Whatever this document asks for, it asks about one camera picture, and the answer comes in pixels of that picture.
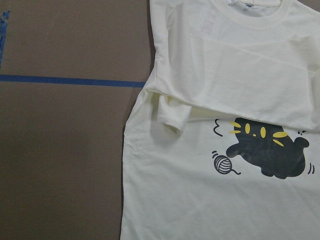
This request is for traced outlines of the cream long-sleeve cat shirt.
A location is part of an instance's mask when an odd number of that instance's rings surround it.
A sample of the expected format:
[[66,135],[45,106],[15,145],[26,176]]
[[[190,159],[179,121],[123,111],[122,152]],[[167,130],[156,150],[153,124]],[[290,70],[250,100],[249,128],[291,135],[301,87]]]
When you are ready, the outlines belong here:
[[126,122],[122,240],[320,237],[320,14],[297,0],[152,0]]

